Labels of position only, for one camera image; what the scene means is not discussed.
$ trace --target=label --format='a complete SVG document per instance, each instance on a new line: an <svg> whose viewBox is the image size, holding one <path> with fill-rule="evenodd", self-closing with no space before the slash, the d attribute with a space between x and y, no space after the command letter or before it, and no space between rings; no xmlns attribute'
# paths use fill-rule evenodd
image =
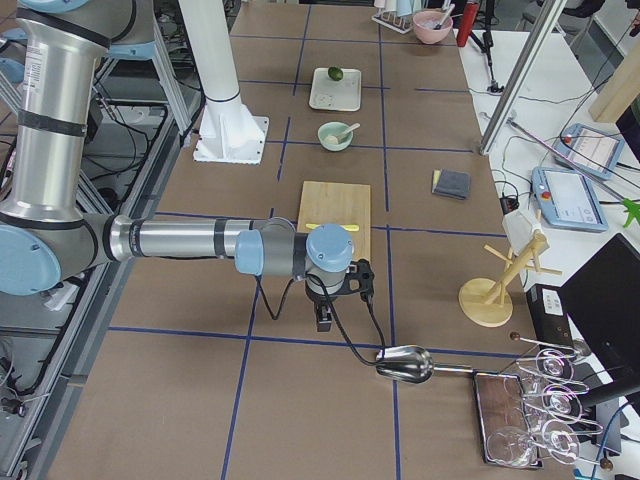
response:
<svg viewBox="0 0 640 480"><path fill-rule="evenodd" d="M562 316L562 304L560 297L555 290L542 289L542 302L544 303L544 311L547 315Z"/></svg>
<svg viewBox="0 0 640 480"><path fill-rule="evenodd" d="M23 90L26 93L42 93L43 74L47 61L47 46L36 44L27 47L24 65Z"/></svg>

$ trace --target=computer monitor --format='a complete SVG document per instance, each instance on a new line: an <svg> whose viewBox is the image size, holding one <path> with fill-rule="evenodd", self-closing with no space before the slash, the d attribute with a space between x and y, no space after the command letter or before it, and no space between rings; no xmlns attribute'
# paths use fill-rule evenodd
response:
<svg viewBox="0 0 640 480"><path fill-rule="evenodd" d="M640 400L640 253L620 233L559 290L562 305L613 383L581 397L592 406L620 396ZM634 406L640 414L640 402Z"/></svg>

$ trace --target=blue cable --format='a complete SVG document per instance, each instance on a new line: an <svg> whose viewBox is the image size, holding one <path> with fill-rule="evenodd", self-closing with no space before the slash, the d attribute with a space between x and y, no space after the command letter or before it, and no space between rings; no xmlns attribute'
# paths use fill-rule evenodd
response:
<svg viewBox="0 0 640 480"><path fill-rule="evenodd" d="M609 420L609 423L607 423L607 428L604 429L604 434L602 435L602 442L600 443L600 448L598 449L598 454L596 455L596 462L599 461L600 455L602 455L602 452L604 451L604 447L607 444L607 438L609 437L609 430L613 425L613 421L618 417L618 415L620 415L622 410L624 410L625 407L631 405L631 403L633 402L627 402L624 405L621 405L620 407L618 407L618 410L616 410L615 413L611 416L611 420ZM589 480L594 480L596 478L597 468L598 468L598 465L593 466L593 470L591 471L591 478Z"/></svg>

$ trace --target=green bowl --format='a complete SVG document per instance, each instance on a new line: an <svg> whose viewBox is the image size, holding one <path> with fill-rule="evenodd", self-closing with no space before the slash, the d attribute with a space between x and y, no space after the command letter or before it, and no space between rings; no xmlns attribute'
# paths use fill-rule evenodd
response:
<svg viewBox="0 0 640 480"><path fill-rule="evenodd" d="M342 142L334 145L333 143L327 143L326 138L329 135L338 135L343 132L349 125L342 122L329 122L325 123L318 129L318 140L320 140L320 144L330 150L332 152L339 152L340 150L344 150L349 145L351 145L351 141L353 140L353 132L349 132L349 134L342 140Z"/></svg>

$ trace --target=wooden cutting board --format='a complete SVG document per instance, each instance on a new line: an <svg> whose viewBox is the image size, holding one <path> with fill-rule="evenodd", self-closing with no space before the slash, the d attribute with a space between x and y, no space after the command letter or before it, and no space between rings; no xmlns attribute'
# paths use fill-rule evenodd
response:
<svg viewBox="0 0 640 480"><path fill-rule="evenodd" d="M371 260L371 186L349 183L304 182L298 212L298 232L309 233L307 225L337 223L357 225L350 231L354 260Z"/></svg>

